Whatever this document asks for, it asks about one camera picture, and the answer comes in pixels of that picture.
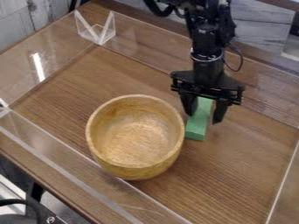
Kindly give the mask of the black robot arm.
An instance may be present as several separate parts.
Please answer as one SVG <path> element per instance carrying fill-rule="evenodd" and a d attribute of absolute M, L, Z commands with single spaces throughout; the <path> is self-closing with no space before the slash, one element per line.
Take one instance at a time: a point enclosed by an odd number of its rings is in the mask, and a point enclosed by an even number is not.
<path fill-rule="evenodd" d="M 189 116 L 197 108 L 196 98 L 212 99 L 216 102 L 212 122 L 220 123 L 228 107 L 241 103 L 245 89 L 224 71 L 224 52 L 231 47 L 236 29 L 231 0 L 144 0 L 144 4 L 157 17 L 174 14 L 185 21 L 192 70 L 170 73 L 172 91 L 178 93 Z"/>

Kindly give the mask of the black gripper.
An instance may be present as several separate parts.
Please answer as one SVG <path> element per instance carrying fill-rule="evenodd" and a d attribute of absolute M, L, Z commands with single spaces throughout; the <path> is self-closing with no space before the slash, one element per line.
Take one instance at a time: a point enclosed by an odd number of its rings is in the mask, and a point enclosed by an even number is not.
<path fill-rule="evenodd" d="M 229 104 L 239 105 L 243 100 L 244 84 L 228 77 L 224 72 L 215 80 L 207 75 L 197 76 L 193 71 L 170 73 L 172 91 L 178 93 L 184 112 L 192 116 L 197 108 L 197 96 L 216 101 L 212 123 L 220 123 Z"/>

